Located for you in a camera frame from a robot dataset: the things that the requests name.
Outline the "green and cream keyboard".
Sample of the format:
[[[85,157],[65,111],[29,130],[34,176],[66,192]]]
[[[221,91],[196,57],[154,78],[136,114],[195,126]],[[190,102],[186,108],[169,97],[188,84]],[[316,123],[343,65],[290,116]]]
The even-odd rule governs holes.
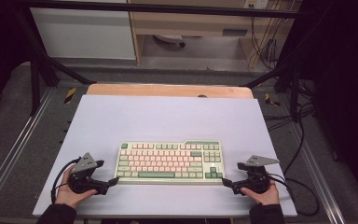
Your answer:
[[[126,184],[219,184],[225,176],[219,141],[123,142],[115,177]]]

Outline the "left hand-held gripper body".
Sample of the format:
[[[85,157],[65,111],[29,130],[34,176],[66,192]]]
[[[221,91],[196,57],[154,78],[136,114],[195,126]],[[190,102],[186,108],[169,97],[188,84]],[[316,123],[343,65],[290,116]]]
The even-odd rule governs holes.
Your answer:
[[[105,195],[110,188],[108,182],[95,180],[91,176],[97,168],[103,166],[103,161],[96,161],[89,153],[86,153],[77,162],[69,175],[68,185],[76,194],[95,189],[98,194]]]

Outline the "black metal crossbar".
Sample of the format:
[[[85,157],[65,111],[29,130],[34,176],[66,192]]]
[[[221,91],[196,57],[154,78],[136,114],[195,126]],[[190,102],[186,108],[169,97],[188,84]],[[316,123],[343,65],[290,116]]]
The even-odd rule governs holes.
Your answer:
[[[295,19],[304,16],[304,13],[298,11],[262,10],[262,9],[246,9],[246,8],[228,8],[228,7],[195,7],[195,6],[124,4],[124,3],[78,2],[78,1],[57,1],[57,0],[17,0],[17,2],[26,7],[57,8],[57,9],[174,13],[174,14],[283,18],[283,19]]]

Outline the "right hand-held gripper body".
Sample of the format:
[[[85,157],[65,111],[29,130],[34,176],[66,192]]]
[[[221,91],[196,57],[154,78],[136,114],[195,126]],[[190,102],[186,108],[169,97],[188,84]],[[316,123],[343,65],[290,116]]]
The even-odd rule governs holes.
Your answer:
[[[261,194],[269,189],[269,175],[265,166],[279,163],[277,159],[262,156],[251,156],[246,162],[238,162],[237,166],[243,170],[247,177],[244,180],[231,184],[235,194],[242,194],[241,188],[247,188],[255,193]]]

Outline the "white power outlet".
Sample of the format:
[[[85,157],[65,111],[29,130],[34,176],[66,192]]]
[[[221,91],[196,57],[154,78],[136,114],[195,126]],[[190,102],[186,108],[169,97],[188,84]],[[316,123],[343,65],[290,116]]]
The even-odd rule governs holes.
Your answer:
[[[245,0],[245,8],[253,9],[265,9],[268,5],[269,0]]]

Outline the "office chair base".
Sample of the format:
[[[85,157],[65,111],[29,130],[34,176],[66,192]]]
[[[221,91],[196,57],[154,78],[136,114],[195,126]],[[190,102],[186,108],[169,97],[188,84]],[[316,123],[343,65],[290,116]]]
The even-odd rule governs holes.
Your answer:
[[[177,44],[180,48],[184,48],[186,43],[180,35],[154,35],[154,37],[162,42]]]

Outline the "white cabinet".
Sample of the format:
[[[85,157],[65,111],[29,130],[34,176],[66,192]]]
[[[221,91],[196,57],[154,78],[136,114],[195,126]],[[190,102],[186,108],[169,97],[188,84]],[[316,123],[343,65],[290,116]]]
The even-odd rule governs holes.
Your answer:
[[[32,8],[49,56],[134,60],[128,12]]]

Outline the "person's left hand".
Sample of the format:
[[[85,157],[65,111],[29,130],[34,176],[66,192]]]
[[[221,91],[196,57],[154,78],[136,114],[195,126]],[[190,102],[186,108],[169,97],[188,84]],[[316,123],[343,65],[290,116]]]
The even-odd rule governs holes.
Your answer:
[[[62,175],[62,182],[60,186],[58,187],[58,193],[56,196],[55,203],[57,204],[66,204],[74,209],[76,209],[82,202],[90,198],[91,196],[95,195],[97,193],[96,189],[90,189],[88,191],[85,191],[83,193],[77,194],[74,193],[69,187],[68,187],[68,180],[69,176],[74,169],[74,165],[70,165],[68,169],[66,169],[63,172]]]

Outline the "metal floor rail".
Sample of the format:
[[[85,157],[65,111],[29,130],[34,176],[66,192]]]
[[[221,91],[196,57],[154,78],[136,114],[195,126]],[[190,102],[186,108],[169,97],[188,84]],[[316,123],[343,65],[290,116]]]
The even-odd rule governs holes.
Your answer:
[[[335,200],[332,190],[329,188],[322,169],[311,153],[309,144],[306,141],[305,133],[301,130],[298,123],[292,123],[291,128],[296,136],[297,142],[300,144],[300,154],[310,173],[310,178],[316,188],[324,211],[331,224],[346,224],[345,218],[341,213],[339,206]]]
[[[29,138],[31,137],[34,128],[36,127],[38,121],[42,117],[48,103],[51,99],[51,96],[55,93],[55,88],[47,88],[44,92],[41,100],[40,106],[36,112],[27,119],[24,127],[22,128],[19,136],[17,137],[15,143],[11,147],[10,151],[6,155],[3,163],[0,166],[0,191],[7,181],[8,176],[10,175],[15,163],[17,162],[19,156],[21,155],[24,147],[26,146]]]

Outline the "yellow black hazard tape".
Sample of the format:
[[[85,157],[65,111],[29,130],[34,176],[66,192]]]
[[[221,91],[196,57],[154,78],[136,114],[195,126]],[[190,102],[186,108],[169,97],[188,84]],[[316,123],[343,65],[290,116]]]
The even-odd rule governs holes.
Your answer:
[[[65,104],[70,104],[70,102],[71,102],[71,100],[72,100],[72,98],[73,98],[73,96],[74,96],[75,93],[76,93],[76,88],[71,88],[71,89],[67,92],[67,94],[66,94],[66,96],[65,96],[64,103],[65,103]]]
[[[268,93],[265,93],[265,103],[268,105],[281,106],[279,102],[273,101]]]

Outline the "wooden desk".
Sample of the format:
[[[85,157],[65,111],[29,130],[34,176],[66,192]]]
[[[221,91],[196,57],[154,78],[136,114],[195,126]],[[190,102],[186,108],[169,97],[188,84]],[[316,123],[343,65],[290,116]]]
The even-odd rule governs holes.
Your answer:
[[[245,8],[245,0],[127,0],[130,4]],[[268,0],[263,10],[297,11],[301,0]],[[293,22],[289,19],[249,18],[172,13],[132,12],[131,29],[136,61],[143,57],[148,35],[237,37],[250,67],[261,60],[261,49],[272,38],[283,41]]]

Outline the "person's right hand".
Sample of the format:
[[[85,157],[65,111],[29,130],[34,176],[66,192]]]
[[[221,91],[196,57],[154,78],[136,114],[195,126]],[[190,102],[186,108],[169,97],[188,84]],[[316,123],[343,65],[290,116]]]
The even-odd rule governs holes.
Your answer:
[[[279,204],[279,191],[273,180],[270,181],[268,190],[264,193],[256,193],[251,189],[241,188],[241,192],[253,199],[256,203],[262,203],[263,205]]]

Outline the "black metal stand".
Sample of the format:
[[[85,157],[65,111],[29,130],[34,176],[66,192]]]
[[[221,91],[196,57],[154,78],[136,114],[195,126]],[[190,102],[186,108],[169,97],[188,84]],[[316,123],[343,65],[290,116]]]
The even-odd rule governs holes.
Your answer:
[[[257,79],[244,84],[245,88],[252,89],[257,85],[273,78],[277,77],[278,81],[274,86],[276,92],[284,92],[288,88],[290,91],[290,106],[289,112],[294,122],[299,122],[300,113],[297,111],[297,100],[299,94],[299,80],[300,80],[300,65],[302,60],[297,57],[288,57],[277,65],[272,71],[265,75],[258,77]]]
[[[33,18],[31,16],[26,16],[26,9],[13,7],[11,12],[20,26],[21,32],[24,34],[26,50],[30,55],[32,116],[41,106],[40,78],[45,81],[48,87],[57,87],[60,80],[55,73],[56,69],[81,84],[94,84],[94,81],[82,77],[48,55],[37,27],[32,25],[32,22],[34,21]]]

